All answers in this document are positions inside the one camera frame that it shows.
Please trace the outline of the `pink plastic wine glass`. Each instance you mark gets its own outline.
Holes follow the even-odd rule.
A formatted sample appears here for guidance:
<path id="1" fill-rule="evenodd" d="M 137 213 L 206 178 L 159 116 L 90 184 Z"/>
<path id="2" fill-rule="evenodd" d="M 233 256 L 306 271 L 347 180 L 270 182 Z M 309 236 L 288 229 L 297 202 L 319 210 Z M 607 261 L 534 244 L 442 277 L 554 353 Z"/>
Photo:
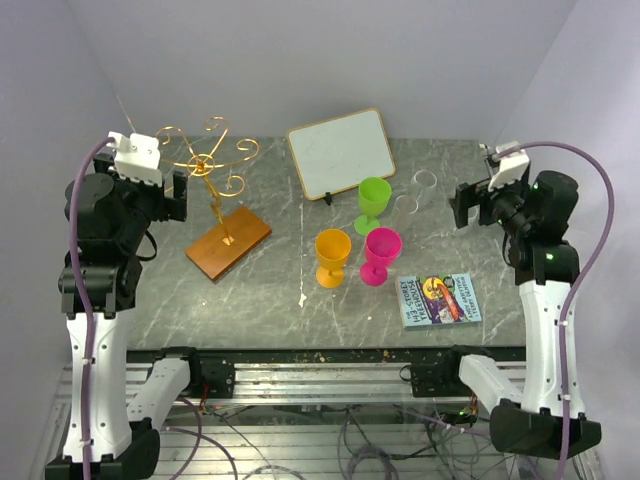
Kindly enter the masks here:
<path id="1" fill-rule="evenodd" d="M 395 230 L 387 227 L 373 229 L 365 239 L 361 280 L 372 287 L 382 286 L 388 278 L 388 268 L 399 256 L 402 247 L 402 238 Z"/>

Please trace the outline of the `orange plastic wine glass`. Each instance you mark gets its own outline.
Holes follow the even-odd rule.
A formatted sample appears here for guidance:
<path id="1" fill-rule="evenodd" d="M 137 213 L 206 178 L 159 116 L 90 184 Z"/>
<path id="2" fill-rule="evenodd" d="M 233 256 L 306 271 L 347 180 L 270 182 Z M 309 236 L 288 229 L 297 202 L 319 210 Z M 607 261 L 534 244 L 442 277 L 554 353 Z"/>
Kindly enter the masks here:
<path id="1" fill-rule="evenodd" d="M 318 269 L 316 280 L 325 288 L 337 288 L 344 280 L 344 267 L 352 249 L 351 239 L 339 229 L 322 231 L 315 240 Z"/>

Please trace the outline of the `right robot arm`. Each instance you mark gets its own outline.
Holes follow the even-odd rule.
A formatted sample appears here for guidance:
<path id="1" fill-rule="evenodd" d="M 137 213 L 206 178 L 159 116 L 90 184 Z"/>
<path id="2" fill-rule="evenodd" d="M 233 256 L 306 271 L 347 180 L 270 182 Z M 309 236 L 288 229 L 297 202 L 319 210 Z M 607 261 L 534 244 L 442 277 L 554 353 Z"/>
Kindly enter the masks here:
<path id="1" fill-rule="evenodd" d="M 416 398 L 474 394 L 489 413 L 489 436 L 500 452 L 561 460 L 598 445 L 601 426 L 588 419 L 579 391 L 572 305 L 579 255 L 563 236 L 578 202 L 571 177 L 545 170 L 499 188 L 489 180 L 462 183 L 449 200 L 459 227 L 479 210 L 498 224 L 523 305 L 524 385 L 516 387 L 493 350 L 455 345 L 434 364 L 411 364 L 400 377 Z"/>

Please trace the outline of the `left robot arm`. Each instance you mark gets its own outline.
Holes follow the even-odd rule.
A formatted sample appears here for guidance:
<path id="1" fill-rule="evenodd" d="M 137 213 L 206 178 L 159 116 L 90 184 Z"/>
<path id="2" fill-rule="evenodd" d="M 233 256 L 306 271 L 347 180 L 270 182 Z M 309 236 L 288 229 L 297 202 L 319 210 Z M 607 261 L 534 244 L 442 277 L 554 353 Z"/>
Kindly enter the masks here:
<path id="1" fill-rule="evenodd" d="M 167 196 L 158 168 L 149 179 L 128 179 L 106 154 L 91 161 L 94 172 L 81 171 L 65 191 L 71 233 L 58 288 L 72 349 L 71 413 L 45 476 L 148 479 L 174 402 L 211 392 L 231 373 L 194 347 L 170 347 L 155 353 L 141 388 L 127 395 L 128 316 L 147 260 L 138 249 L 152 223 L 185 221 L 187 177 L 174 173 Z"/>

